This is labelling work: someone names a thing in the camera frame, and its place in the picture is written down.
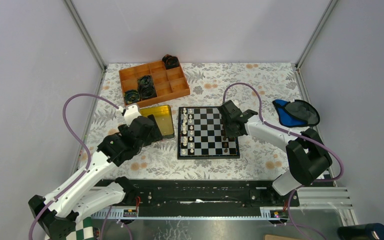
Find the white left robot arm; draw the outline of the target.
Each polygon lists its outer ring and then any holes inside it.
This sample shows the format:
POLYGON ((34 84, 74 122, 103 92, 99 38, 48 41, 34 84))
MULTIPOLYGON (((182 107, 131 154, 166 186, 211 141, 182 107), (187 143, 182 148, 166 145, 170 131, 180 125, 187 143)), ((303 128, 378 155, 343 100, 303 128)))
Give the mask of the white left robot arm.
POLYGON ((37 223, 50 239, 64 240, 83 219, 107 206, 118 203, 128 206, 135 201, 138 189, 125 176, 85 195, 108 172, 131 160, 143 147, 163 138, 153 115, 140 115, 130 125, 120 125, 118 130, 106 136, 92 154, 91 162, 83 165, 60 187, 46 196, 34 195, 28 201, 37 223))

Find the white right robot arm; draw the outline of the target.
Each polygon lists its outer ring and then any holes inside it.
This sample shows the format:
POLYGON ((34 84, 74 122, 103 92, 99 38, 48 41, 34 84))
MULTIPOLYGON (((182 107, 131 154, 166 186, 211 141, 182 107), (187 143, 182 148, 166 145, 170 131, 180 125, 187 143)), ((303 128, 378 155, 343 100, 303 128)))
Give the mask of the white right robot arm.
POLYGON ((284 151, 289 169, 277 177, 267 191, 267 201, 281 205, 287 194, 300 186, 309 186, 332 165, 319 134, 308 128, 300 133, 268 123, 254 110, 241 111, 231 100, 218 107, 228 138, 251 136, 284 151))

